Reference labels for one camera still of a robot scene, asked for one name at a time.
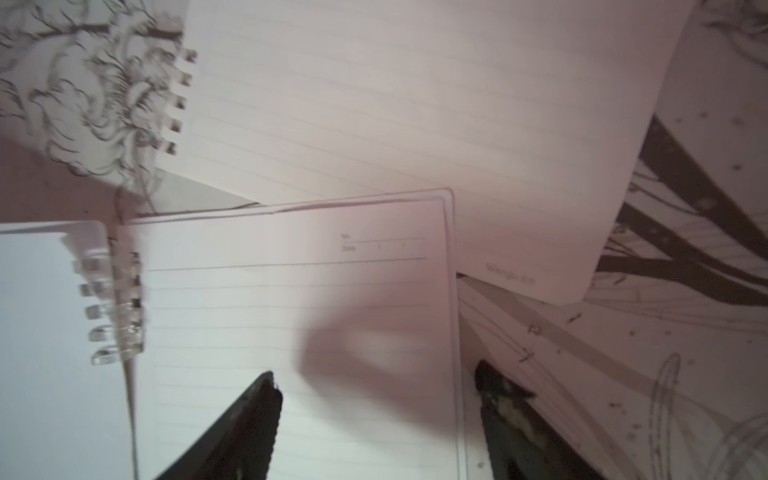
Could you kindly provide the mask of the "torn white lined page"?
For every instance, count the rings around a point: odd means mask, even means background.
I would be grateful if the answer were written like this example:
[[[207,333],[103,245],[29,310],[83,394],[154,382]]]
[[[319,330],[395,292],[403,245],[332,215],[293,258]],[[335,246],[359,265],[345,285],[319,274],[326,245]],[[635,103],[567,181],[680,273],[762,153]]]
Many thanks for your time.
[[[447,188],[467,276],[581,301],[689,1],[193,1],[157,165],[263,204]]]

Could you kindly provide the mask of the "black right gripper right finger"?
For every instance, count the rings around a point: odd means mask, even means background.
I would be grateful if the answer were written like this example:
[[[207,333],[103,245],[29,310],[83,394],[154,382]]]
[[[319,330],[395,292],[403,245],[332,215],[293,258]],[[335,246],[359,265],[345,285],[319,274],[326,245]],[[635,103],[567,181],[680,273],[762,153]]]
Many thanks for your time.
[[[495,479],[602,479],[529,404],[536,395],[482,360],[474,371]]]

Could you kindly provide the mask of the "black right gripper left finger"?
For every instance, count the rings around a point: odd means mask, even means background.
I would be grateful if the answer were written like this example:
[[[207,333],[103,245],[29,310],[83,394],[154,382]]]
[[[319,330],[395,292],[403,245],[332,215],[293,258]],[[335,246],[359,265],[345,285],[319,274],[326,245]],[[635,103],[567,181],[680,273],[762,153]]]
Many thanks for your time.
[[[271,371],[259,375],[161,479],[265,480],[283,395]]]

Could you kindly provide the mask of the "spiral notebook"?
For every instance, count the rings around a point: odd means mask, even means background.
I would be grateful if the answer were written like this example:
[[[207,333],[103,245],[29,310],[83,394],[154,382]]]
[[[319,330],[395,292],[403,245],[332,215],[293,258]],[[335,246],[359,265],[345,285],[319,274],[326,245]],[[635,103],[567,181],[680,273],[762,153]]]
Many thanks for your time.
[[[464,479],[447,189],[1,227],[1,475],[161,479],[271,371],[266,479]]]

